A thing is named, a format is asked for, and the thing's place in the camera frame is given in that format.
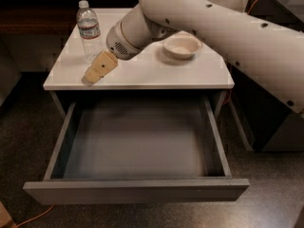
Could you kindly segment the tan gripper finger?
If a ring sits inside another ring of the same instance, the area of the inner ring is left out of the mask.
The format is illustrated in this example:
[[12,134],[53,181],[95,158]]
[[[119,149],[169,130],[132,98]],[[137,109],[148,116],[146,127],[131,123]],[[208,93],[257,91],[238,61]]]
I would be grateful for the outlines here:
[[91,66],[85,71],[82,82],[93,85],[118,65],[117,57],[110,51],[103,51],[97,55]]

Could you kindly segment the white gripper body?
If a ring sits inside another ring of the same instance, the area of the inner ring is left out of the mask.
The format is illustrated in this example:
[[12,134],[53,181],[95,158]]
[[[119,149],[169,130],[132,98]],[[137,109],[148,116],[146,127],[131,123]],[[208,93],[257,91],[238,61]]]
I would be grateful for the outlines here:
[[107,48],[118,59],[130,60],[152,43],[175,33],[175,29],[149,20],[137,5],[110,29],[105,41]]

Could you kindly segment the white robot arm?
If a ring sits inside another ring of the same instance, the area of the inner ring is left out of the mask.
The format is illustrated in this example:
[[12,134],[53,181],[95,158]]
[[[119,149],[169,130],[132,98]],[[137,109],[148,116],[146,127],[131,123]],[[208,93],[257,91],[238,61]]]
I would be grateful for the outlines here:
[[299,31],[259,20],[208,0],[139,0],[106,36],[107,51],[95,56],[84,80],[98,82],[119,60],[185,31],[274,95],[292,111],[304,110],[304,37]]

